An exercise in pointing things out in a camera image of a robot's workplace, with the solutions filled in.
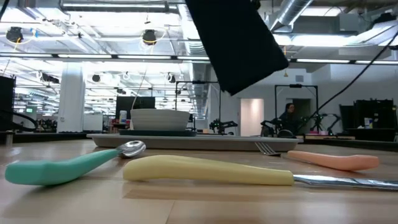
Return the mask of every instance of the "adaptive utensil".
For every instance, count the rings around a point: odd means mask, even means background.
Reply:
[[[287,156],[311,162],[316,165],[345,171],[366,170],[379,166],[379,158],[376,156],[330,156],[302,151],[289,151],[287,152]]]
[[[293,175],[288,170],[274,170],[230,162],[183,156],[149,156],[128,162],[123,168],[126,180],[196,179],[261,185],[310,185],[363,187],[398,190],[398,181],[337,178],[320,175]]]
[[[257,148],[266,156],[280,156],[280,153],[275,152],[271,147],[263,142],[255,142]]]
[[[132,158],[146,149],[142,141],[127,142],[116,149],[92,152],[65,161],[22,161],[6,167],[6,180],[13,184],[55,185],[69,182],[117,156]]]

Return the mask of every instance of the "black cloth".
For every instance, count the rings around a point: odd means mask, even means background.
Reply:
[[[186,0],[220,88],[234,95],[289,62],[250,0]]]

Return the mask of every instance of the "spoon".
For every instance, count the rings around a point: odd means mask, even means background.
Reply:
[[[142,141],[127,142],[116,149],[92,152],[64,161],[22,161],[6,167],[6,180],[13,184],[56,185],[75,180],[105,162],[121,157],[131,159],[144,152]]]

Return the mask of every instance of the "pink knife handle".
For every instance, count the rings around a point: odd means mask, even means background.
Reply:
[[[316,165],[345,171],[366,170],[379,166],[379,158],[376,156],[330,156],[301,151],[289,151],[287,155]]]

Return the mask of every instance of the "knife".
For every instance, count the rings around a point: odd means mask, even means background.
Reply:
[[[193,179],[259,185],[293,185],[295,181],[316,186],[363,187],[398,190],[398,181],[293,175],[288,170],[234,164],[184,156],[149,156],[123,167],[125,180]]]
[[[289,151],[287,157],[344,171],[366,170],[379,166],[378,157],[366,155],[331,156],[312,152]]]

